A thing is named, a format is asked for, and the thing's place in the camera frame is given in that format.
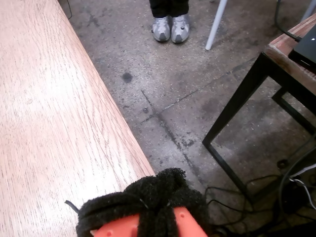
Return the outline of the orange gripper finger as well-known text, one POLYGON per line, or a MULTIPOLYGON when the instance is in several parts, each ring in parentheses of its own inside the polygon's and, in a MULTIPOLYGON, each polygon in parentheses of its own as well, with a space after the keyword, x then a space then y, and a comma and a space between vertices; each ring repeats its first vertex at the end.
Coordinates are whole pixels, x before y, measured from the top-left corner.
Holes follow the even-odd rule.
POLYGON ((140 199, 147 209, 140 214, 141 237, 178 237, 179 231, 173 209, 185 207, 210 236, 210 217, 202 194, 191 189, 185 172, 169 168, 156 176, 140 179, 140 199))
POLYGON ((151 222, 155 218, 158 197, 158 178, 147 176, 130 184, 122 192, 116 192, 87 201, 79 210, 77 236, 90 237, 90 231, 100 229, 104 224, 139 214, 140 233, 144 237, 150 233, 151 222))

